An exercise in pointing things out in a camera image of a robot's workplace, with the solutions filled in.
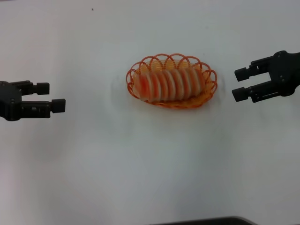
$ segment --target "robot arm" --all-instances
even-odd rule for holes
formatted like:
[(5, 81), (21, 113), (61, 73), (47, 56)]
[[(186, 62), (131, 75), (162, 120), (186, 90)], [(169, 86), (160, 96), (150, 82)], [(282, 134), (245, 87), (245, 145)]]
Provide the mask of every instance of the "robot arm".
[(236, 70), (238, 81), (249, 79), (263, 73), (269, 73), (271, 81), (248, 88), (238, 88), (232, 91), (235, 101), (252, 98), (259, 102), (276, 96), (289, 96), (300, 85), (300, 53), (290, 54), (280, 51), (274, 56), (251, 62), (249, 68)]
[(49, 94), (48, 83), (30, 81), (0, 82), (0, 117), (8, 121), (21, 118), (50, 118), (50, 112), (63, 113), (66, 109), (65, 99), (55, 99), (52, 102), (22, 101), (23, 95)]

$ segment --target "basket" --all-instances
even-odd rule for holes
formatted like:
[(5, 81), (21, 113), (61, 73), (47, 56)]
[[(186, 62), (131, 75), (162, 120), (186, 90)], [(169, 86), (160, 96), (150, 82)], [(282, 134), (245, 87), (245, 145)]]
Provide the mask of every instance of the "basket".
[(180, 101), (145, 102), (152, 105), (173, 109), (198, 108), (212, 98), (213, 94), (217, 90), (218, 84), (216, 72), (212, 70), (209, 65), (201, 62), (194, 56), (184, 56), (182, 54), (176, 53), (172, 55), (158, 54), (155, 56), (145, 57), (142, 61), (135, 63), (128, 71), (126, 75), (127, 89), (133, 97), (139, 99), (132, 91), (132, 87), (135, 83), (135, 78), (137, 75), (148, 71), (155, 72), (165, 69), (171, 70), (174, 68), (178, 69), (187, 67), (194, 67), (195, 69), (198, 69), (202, 72), (205, 80), (205, 88), (199, 96)]

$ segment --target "white table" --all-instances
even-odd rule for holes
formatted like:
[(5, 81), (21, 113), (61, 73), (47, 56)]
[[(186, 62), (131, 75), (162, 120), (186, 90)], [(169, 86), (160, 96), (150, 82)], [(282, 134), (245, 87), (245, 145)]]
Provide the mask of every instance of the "white table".
[[(234, 70), (300, 52), (300, 1), (0, 2), (1, 80), (49, 82), (66, 113), (0, 120), (0, 224), (300, 222), (300, 93), (236, 103)], [(127, 93), (145, 56), (194, 55), (219, 88), (198, 110)]]

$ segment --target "oval basket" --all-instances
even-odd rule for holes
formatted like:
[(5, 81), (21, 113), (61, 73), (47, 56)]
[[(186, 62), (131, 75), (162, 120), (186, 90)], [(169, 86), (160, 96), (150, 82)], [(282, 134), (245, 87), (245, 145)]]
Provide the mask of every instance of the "oval basket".
[(202, 75), (205, 80), (205, 88), (200, 93), (199, 96), (191, 97), (187, 100), (181, 101), (161, 101), (161, 102), (148, 102), (146, 103), (152, 105), (158, 105), (166, 108), (173, 109), (189, 109), (197, 108), (202, 106), (204, 103), (209, 101), (213, 94), (215, 93), (218, 84), (217, 84), (217, 74), (212, 70), (209, 65), (204, 62), (201, 62), (198, 58), (194, 56), (184, 56), (182, 54), (158, 54), (155, 56), (145, 57), (142, 61), (135, 63), (126, 75), (127, 89), (129, 93), (139, 99), (132, 91), (132, 87), (135, 83), (135, 77), (138, 74), (145, 73), (148, 71), (162, 71), (165, 69), (171, 70), (174, 68), (187, 68), (194, 67), (198, 70), (201, 70)]

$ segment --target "table surface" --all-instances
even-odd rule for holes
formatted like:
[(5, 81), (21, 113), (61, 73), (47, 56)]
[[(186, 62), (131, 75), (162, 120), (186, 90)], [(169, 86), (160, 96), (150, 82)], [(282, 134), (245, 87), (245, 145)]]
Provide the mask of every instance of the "table surface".
[[(297, 0), (0, 2), (0, 72), (49, 82), (66, 112), (0, 120), (0, 220), (143, 225), (241, 216), (300, 222), (300, 92), (236, 103), (234, 70), (300, 52)], [(218, 74), (213, 99), (167, 110), (134, 99), (145, 56), (193, 55)]]

